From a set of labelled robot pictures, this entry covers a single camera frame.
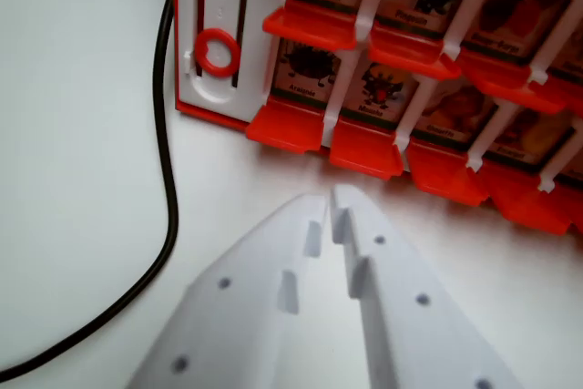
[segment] black wire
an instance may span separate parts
hole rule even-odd
[[[40,366],[50,362],[65,351],[73,348],[78,343],[84,341],[91,334],[99,330],[106,323],[116,317],[124,310],[140,293],[160,273],[168,261],[179,230],[179,204],[176,197],[176,187],[172,176],[172,162],[170,161],[170,151],[168,136],[166,133],[166,119],[164,114],[164,64],[166,60],[166,48],[168,46],[170,27],[174,17],[174,4],[172,0],[166,0],[156,39],[156,50],[154,52],[154,68],[152,71],[152,93],[154,100],[154,120],[156,124],[156,137],[158,139],[158,151],[160,166],[162,167],[162,178],[164,179],[164,189],[166,191],[166,202],[168,204],[168,231],[166,240],[160,250],[158,257],[154,260],[146,273],[124,293],[121,298],[111,304],[97,318],[81,327],[76,332],[70,334],[62,341],[44,350],[32,359],[0,371],[0,383],[15,379],[21,375],[30,373]]]

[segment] red plastic ring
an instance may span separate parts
hole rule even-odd
[[[225,67],[217,67],[207,58],[209,41],[219,40],[230,52],[230,63]],[[232,77],[239,70],[240,47],[229,33],[212,27],[203,30],[194,43],[194,56],[202,69],[214,77]]]

